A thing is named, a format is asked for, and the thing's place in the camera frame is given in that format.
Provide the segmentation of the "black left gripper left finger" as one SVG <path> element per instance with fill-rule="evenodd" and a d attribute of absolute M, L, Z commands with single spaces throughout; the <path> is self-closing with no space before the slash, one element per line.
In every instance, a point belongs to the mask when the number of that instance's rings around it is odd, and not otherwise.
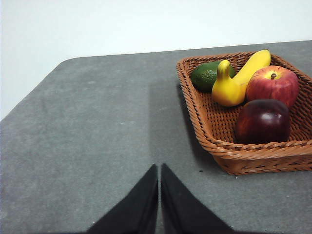
<path fill-rule="evenodd" d="M 152 165 L 130 192 L 91 226 L 88 234 L 153 234 L 158 210 L 157 166 Z"/>

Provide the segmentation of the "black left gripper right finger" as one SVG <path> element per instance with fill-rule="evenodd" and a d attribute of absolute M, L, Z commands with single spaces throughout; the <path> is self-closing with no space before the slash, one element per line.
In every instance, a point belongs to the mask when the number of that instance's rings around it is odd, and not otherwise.
<path fill-rule="evenodd" d="M 166 223 L 177 234 L 233 234 L 234 230 L 203 205 L 167 164 L 161 165 L 161 203 Z"/>

